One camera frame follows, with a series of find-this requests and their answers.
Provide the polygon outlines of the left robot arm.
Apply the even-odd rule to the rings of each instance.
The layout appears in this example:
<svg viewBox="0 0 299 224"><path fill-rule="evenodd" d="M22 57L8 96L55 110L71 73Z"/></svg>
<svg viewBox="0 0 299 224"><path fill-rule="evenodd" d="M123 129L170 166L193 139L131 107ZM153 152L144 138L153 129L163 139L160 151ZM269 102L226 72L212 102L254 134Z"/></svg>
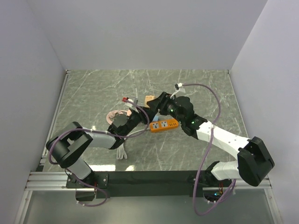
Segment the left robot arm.
<svg viewBox="0 0 299 224"><path fill-rule="evenodd" d="M83 152L88 147L117 149L126 138L133 138L130 133L140 123L146 125L141 131L145 132L155 115L145 107L130 110L130 113L114 114L113 122L106 131L87 129L76 121L71 122L46 143L49 162L73 173L78 184L87 188L93 185L95 177L93 170L81 159Z"/></svg>

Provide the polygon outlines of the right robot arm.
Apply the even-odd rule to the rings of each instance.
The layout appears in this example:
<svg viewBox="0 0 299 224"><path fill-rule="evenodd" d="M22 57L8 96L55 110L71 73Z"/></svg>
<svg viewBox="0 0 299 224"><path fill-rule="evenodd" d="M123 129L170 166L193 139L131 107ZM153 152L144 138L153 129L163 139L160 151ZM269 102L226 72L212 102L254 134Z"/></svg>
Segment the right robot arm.
<svg viewBox="0 0 299 224"><path fill-rule="evenodd" d="M210 186L216 186L225 179L242 179L256 187L275 166L262 139L241 137L214 126L194 112L189 97L171 98L169 93L163 92L147 105L155 112L172 116L188 136L211 141L212 145L235 158L235 161L217 162L206 170L205 181Z"/></svg>

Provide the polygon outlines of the blue plug adapter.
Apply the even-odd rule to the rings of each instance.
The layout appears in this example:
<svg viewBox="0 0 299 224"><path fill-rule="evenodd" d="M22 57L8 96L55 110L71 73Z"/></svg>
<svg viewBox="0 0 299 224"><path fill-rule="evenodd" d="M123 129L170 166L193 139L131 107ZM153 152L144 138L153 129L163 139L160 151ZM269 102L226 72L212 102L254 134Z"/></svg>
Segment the blue plug adapter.
<svg viewBox="0 0 299 224"><path fill-rule="evenodd" d="M156 116L153 118L152 122L157 122L157 121L159 121L159 120L160 120L159 116L156 115Z"/></svg>

